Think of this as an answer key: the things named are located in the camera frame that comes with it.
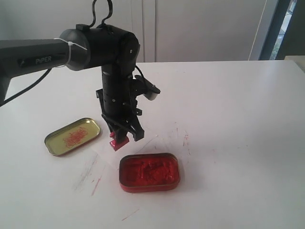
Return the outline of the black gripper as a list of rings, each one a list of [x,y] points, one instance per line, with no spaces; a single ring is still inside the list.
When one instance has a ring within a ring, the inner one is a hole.
[[[142,111],[137,108],[136,97],[132,95],[132,88],[102,88],[96,91],[100,101],[102,117],[116,140],[122,140],[127,133],[131,133],[135,141],[144,138],[138,116]]]

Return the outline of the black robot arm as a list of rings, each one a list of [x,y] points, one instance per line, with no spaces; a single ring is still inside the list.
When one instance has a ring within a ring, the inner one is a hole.
[[[57,39],[3,40],[0,43],[0,103],[14,77],[65,66],[73,71],[101,67],[102,89],[97,91],[102,116],[113,139],[121,143],[128,133],[135,141],[144,137],[138,116],[137,96],[148,91],[143,75],[133,77],[140,44],[123,29],[102,24],[97,28],[78,24]]]

